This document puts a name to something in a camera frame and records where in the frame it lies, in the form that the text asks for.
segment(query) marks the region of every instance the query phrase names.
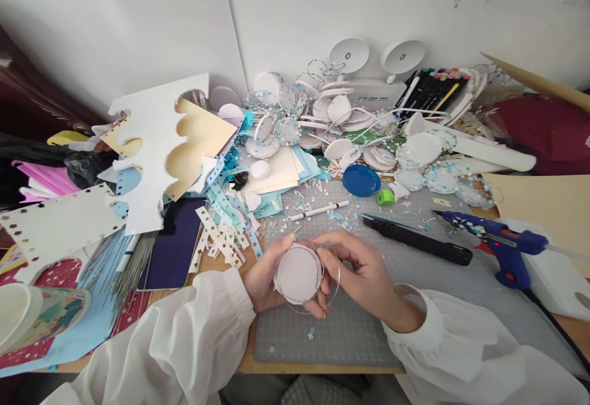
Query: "blue bottle cap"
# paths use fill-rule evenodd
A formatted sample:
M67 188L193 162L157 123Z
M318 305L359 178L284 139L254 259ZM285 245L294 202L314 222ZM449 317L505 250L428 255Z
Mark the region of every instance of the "blue bottle cap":
M369 197L381 188L381 179L373 170L364 165L352 165L342 175L344 188L358 197Z

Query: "wooden desk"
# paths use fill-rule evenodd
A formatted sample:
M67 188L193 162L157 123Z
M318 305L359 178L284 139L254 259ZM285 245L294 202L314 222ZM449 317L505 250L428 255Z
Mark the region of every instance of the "wooden desk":
M498 210L494 207L491 210L484 211L480 208L472 208L475 215L482 218L495 219L499 217ZM252 247L248 247L244 252L246 264L240 269L242 277L252 268L256 262ZM211 270L224 271L229 268L223 258L212 259L206 256L201 260L200 272ZM195 275L190 275L187 284L192 283ZM161 298L172 294L174 291L154 291L150 299L150 304L159 301ZM590 359L590 323L577 319L554 315L567 334L579 346L586 358ZM387 368L374 366L359 365L327 365L327 364L301 364L301 363L282 363L282 362L257 362L254 360L254 337L256 334L256 320L250 326L248 332L248 345L242 358L237 372L247 374L401 374L404 370L401 368ZM56 372L80 372L90 360L85 356L80 360L59 365Z

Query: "black utility knife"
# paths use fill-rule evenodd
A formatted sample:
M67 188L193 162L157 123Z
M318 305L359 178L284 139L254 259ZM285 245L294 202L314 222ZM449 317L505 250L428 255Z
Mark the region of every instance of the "black utility knife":
M471 262L473 252L468 248L455 245L451 242L441 242L424 236L420 233L411 231L408 228L400 226L397 222L373 216L372 214L363 213L363 224L378 231L381 236L394 239L418 250L434 254L453 264L466 266Z

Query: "white sleeve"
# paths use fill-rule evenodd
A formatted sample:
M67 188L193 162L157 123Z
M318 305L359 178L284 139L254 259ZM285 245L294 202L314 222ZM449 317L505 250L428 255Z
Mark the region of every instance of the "white sleeve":
M44 404L205 404L237 369L254 320L236 269L205 272L97 348Z
M438 291L396 284L426 312L420 329L399 334L383 324L389 346L417 393L478 404L587 404L588 392L561 365L519 345L489 310Z

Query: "cutting mat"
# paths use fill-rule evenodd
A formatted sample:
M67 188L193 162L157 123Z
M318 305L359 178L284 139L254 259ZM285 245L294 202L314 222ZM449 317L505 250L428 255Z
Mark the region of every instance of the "cutting mat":
M297 191L302 197L293 190L283 194L287 219L292 214L300 213L293 207L301 201L319 208L331 202L349 200L350 205L339 208L336 213L348 218L349 228L354 234L383 253L392 280L409 283L420 289L443 291L483 306L496 314L520 343L537 348L575 376L588 378L575 354L545 316L522 293L504 287L494 278L498 264L492 256L475 251L471 264L460 267L386 239L365 227L361 220L362 213L372 213L416 226L418 223L423 224L422 218L434 217L430 209L469 213L469 207L456 196L437 195L424 189L410 195L407 199L412 203L410 207L397 203L383 207L381 211L375 197L357 199L337 181L323 184L322 193L317 188L306 189L303 186L297 187ZM448 200L452 208L435 204L433 197ZM355 213L358 213L358 219L355 219ZM339 224L342 221L330 219L325 214L309 219L302 219L297 225L288 220L282 221L279 216L271 217L266 226L265 245L288 235L299 226L298 239L311 239L320 232L341 228ZM436 219L430 222L430 226L431 229L424 234L438 240L449 240L446 231L450 226L446 222ZM453 241L471 248L476 243L475 238L464 233L456 235ZM343 290L339 290L332 302L331 311L325 320L298 314L287 305L258 315L254 357L258 361L272 362L401 366L387 345L380 322L354 303ZM312 327L314 333L310 340L308 333Z

